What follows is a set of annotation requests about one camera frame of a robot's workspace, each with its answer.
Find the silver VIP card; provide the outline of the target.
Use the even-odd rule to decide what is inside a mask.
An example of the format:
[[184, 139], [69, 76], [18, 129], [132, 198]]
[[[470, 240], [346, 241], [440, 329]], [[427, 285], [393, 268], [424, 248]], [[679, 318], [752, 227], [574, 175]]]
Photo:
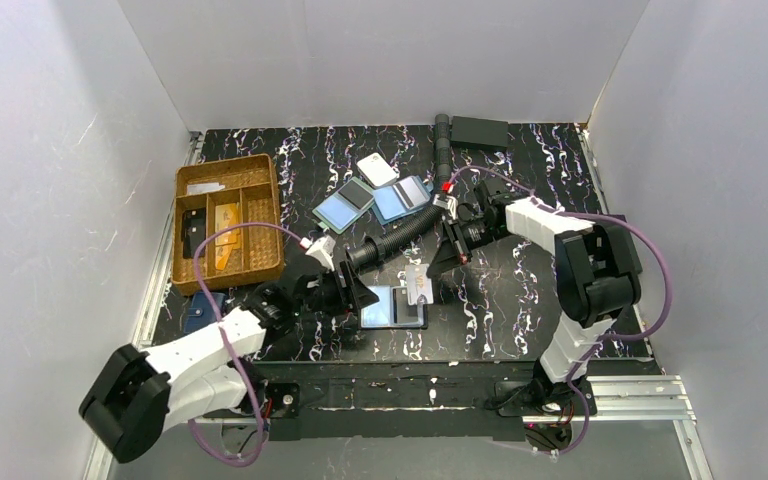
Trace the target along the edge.
[[433, 282], [427, 275], [428, 264], [409, 265], [405, 268], [407, 302], [411, 306], [434, 303]]

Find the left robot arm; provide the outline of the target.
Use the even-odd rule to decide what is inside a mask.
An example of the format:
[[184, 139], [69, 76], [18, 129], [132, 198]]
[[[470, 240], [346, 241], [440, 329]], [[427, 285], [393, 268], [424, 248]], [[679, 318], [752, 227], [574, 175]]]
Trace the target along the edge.
[[163, 345], [140, 350], [125, 344], [111, 354], [78, 412], [118, 462], [138, 459], [179, 424], [194, 427], [205, 414], [240, 409], [254, 418], [254, 449], [214, 456], [232, 466], [250, 465], [268, 439], [278, 400], [249, 357], [310, 316], [394, 314], [393, 290], [368, 287], [348, 262], [336, 263], [332, 238], [299, 244], [303, 253], [242, 305], [223, 311], [207, 292], [213, 321]]

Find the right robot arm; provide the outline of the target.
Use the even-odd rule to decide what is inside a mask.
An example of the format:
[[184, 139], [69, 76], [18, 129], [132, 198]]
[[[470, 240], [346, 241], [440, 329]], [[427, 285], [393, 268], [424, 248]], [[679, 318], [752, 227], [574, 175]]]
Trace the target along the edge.
[[586, 373], [585, 353], [640, 299], [641, 266], [630, 234], [615, 223], [554, 213], [502, 180], [479, 182], [474, 195], [467, 216], [445, 223], [428, 276], [465, 265], [475, 250], [509, 236], [551, 254], [561, 316], [534, 381], [550, 387], [578, 380]]

